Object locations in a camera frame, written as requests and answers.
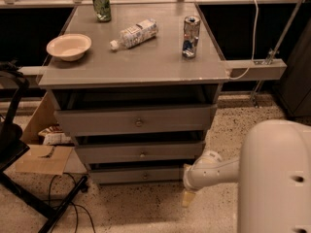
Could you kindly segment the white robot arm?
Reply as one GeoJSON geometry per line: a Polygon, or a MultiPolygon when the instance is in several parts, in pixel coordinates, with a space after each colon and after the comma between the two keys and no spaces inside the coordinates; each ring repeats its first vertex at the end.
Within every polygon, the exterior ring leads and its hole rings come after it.
{"type": "Polygon", "coordinates": [[[311,126],[273,119],[254,126],[240,155],[206,151],[184,166],[182,205],[219,183],[238,184],[238,233],[311,233],[311,126]]]}

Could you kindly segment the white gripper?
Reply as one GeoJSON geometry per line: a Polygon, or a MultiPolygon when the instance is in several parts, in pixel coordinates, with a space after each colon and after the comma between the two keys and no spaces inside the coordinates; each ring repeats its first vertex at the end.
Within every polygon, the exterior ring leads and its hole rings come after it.
{"type": "Polygon", "coordinates": [[[220,182],[217,172],[222,161],[217,152],[207,150],[192,165],[184,165],[183,184],[186,189],[182,199],[184,208],[187,208],[195,198],[194,191],[220,182]]]}

